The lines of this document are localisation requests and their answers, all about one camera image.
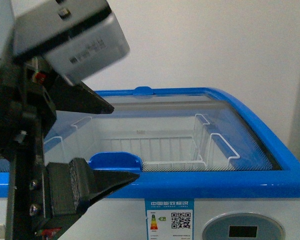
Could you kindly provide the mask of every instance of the chest freezer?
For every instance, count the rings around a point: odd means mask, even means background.
[[[60,239],[300,240],[300,163],[240,101],[212,88],[98,93],[113,114],[58,112],[45,162],[140,178]]]

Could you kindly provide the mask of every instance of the white wire basket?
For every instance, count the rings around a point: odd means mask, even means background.
[[[99,152],[129,152],[142,159],[143,172],[233,171],[240,155],[219,132],[209,132],[209,116],[84,117],[70,125],[66,138],[54,136],[45,144],[46,162],[87,161]],[[226,147],[227,156],[219,147]]]

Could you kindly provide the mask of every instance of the robotic arm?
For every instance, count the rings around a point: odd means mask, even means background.
[[[10,161],[6,240],[56,240],[92,204],[139,177],[91,170],[83,158],[44,164],[56,110],[114,110],[81,80],[128,51],[105,0],[49,0],[16,20],[0,60],[0,158]]]

